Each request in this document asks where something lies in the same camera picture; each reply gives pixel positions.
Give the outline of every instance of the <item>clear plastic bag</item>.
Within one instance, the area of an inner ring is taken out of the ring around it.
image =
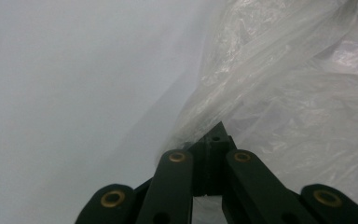
[[[222,120],[289,189],[322,183],[358,203],[358,1],[231,1],[205,55],[164,149]],[[215,199],[195,204],[195,223],[221,223]]]

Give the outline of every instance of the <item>crumpled plastic sheet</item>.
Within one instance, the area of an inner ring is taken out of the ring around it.
[[[164,149],[222,120],[287,188],[322,183],[358,203],[358,1],[230,1],[205,55]],[[194,213],[225,222],[215,197]]]

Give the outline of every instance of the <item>black metal part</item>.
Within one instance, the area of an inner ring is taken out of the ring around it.
[[[358,223],[358,205],[323,185],[287,189],[255,154],[237,150],[220,122],[197,143],[166,152],[153,178],[133,190],[97,191],[76,224],[186,224],[192,197],[223,195],[229,224]]]
[[[226,158],[229,185],[253,223],[317,223],[254,153],[233,150]]]
[[[337,189],[320,184],[306,186],[301,199],[321,223],[358,223],[358,204]]]
[[[164,153],[136,223],[190,223],[193,204],[192,173],[191,153],[184,150]]]
[[[135,202],[132,188],[109,185],[98,190],[77,218],[76,224],[125,224],[129,223]]]

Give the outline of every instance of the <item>transparent plastic wrap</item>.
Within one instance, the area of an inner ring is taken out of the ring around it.
[[[230,1],[164,149],[220,120],[289,189],[322,183],[358,203],[358,1]],[[224,220],[215,198],[194,211]]]

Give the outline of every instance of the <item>brass screw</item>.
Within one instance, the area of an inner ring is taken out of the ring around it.
[[[121,205],[126,198],[126,195],[121,190],[112,190],[103,195],[101,198],[101,205],[103,207],[117,207]]]
[[[335,194],[328,190],[317,189],[313,191],[313,197],[316,201],[330,207],[340,207],[342,205],[341,199]]]
[[[247,162],[251,159],[251,156],[245,152],[237,152],[234,154],[234,159],[240,162]]]
[[[182,152],[173,152],[169,158],[170,161],[179,162],[184,161],[186,159],[186,156]]]

